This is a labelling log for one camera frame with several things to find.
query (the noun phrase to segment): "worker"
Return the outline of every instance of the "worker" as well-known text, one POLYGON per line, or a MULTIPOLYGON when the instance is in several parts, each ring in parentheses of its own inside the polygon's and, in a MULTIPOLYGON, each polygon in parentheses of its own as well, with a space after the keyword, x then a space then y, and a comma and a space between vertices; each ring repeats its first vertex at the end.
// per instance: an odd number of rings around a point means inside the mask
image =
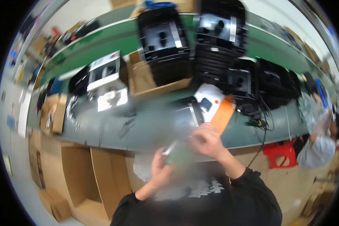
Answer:
POLYGON ((149 182, 122 198, 112 226, 281 225, 279 204, 260 173, 243 166, 224 148, 211 124, 201 124, 190 141, 199 153, 223 166, 223 173, 164 192, 174 181, 176 166, 166 165, 163 149, 159 149, 152 161, 149 182))
POLYGON ((334 156, 339 140, 339 114, 330 124, 324 136, 317 133, 304 135, 293 144, 299 167, 315 168, 325 166, 334 156))

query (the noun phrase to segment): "orange card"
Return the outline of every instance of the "orange card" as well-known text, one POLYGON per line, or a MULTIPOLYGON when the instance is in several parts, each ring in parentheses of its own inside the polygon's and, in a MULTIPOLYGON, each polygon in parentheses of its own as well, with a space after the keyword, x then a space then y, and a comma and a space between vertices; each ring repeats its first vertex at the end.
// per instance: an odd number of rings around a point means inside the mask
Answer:
POLYGON ((230 102, 225 99, 221 101, 219 108, 210 121, 211 125, 213 125, 217 129, 220 135, 225 130, 228 122, 234 114, 234 111, 235 109, 230 102))

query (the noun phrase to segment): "gray shirt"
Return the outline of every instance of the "gray shirt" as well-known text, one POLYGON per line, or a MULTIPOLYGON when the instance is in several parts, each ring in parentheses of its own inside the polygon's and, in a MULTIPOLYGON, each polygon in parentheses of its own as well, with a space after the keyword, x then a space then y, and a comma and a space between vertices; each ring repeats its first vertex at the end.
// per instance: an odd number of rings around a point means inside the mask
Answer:
POLYGON ((325 166, 334 156, 335 147, 336 143, 330 137, 317 137, 313 144, 308 140, 296 161, 300 167, 325 166))

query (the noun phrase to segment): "red plastic stool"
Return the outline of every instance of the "red plastic stool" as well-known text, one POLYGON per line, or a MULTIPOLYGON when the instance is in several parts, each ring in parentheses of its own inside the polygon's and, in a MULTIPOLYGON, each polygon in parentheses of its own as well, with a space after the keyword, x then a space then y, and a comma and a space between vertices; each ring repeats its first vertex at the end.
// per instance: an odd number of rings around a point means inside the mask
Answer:
POLYGON ((296 162, 294 147, 292 146, 292 142, 279 145, 278 143, 272 143, 265 145, 262 148, 262 153, 266 155, 270 160, 270 169, 274 168, 290 168, 296 166, 298 163, 296 162), (280 165, 276 164, 276 157, 284 156, 284 161, 280 165), (289 159, 289 165, 284 166, 285 161, 289 159))

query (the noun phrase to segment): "transparent plastic bag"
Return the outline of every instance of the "transparent plastic bag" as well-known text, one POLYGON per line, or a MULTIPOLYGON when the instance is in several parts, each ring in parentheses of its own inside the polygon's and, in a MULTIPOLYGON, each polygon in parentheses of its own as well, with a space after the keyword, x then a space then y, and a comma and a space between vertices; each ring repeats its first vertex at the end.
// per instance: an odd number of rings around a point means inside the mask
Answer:
POLYGON ((327 133, 331 123, 332 104, 329 98, 327 107, 323 103, 316 102, 309 94, 302 92, 299 98, 300 116, 306 124, 309 134, 317 134, 323 136, 327 133))

